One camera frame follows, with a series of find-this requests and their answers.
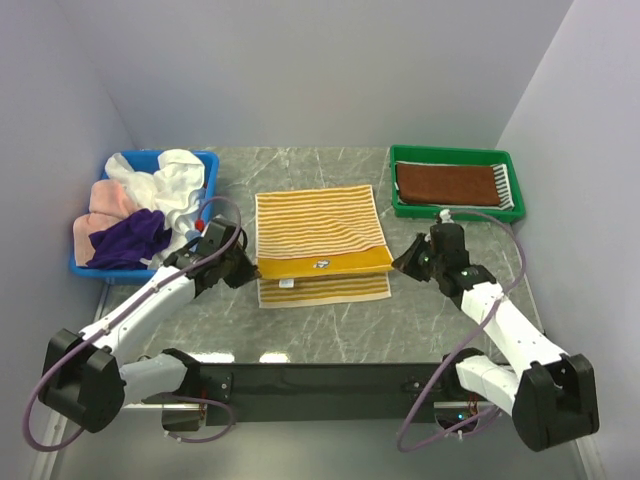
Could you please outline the brown towel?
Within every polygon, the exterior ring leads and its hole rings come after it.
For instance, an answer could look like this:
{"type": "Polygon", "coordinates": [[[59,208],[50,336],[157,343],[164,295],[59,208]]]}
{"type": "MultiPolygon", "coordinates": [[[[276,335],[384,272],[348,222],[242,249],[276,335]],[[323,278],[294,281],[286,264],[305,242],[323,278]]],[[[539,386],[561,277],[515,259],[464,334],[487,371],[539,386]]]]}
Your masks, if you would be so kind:
{"type": "Polygon", "coordinates": [[[407,204],[496,207],[500,203],[489,166],[399,163],[399,198],[407,204]]]}

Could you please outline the cream yellow striped towel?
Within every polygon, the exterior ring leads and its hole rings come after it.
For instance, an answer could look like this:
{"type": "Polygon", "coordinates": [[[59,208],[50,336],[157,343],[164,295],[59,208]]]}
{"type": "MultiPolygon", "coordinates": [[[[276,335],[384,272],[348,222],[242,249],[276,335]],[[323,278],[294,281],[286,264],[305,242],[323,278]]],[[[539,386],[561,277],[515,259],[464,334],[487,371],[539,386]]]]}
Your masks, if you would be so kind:
{"type": "Polygon", "coordinates": [[[255,195],[263,309],[387,299],[392,256],[370,185],[255,195]]]}

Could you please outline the green white striped towel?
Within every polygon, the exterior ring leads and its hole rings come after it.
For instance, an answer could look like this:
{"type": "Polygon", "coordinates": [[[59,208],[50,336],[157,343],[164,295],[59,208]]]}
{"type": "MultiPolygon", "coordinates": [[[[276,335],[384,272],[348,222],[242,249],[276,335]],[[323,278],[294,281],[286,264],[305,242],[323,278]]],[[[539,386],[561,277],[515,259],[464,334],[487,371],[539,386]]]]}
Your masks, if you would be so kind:
{"type": "Polygon", "coordinates": [[[504,163],[493,165],[395,165],[395,194],[399,204],[420,207],[461,207],[510,211],[515,200],[504,163]]]}

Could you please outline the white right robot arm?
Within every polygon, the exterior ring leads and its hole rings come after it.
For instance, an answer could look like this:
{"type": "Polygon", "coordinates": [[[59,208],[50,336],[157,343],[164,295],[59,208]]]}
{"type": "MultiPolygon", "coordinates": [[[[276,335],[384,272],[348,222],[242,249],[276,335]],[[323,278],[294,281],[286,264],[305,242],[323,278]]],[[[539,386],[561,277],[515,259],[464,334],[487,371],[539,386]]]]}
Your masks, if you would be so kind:
{"type": "Polygon", "coordinates": [[[500,366],[462,341],[444,357],[414,401],[401,428],[408,429],[440,380],[443,393],[475,393],[508,414],[532,451],[570,442],[600,428],[595,372],[582,354],[570,355],[537,330],[489,270],[470,260],[465,232],[454,222],[416,235],[392,266],[417,281],[435,281],[507,360],[500,366]]]}

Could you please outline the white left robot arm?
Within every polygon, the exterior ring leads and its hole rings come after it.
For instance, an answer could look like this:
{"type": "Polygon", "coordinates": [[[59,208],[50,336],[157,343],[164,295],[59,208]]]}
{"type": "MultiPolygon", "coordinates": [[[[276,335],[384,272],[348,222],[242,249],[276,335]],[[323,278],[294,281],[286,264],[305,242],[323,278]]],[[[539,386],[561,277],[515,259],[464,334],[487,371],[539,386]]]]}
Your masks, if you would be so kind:
{"type": "Polygon", "coordinates": [[[97,433],[126,405],[159,395],[180,402],[199,396],[201,364],[193,356],[169,348],[139,362],[127,358],[162,320],[204,291],[219,282],[237,289],[258,279],[246,246],[240,226],[216,218],[108,315],[78,333],[60,330],[47,346],[38,400],[97,433]]]}

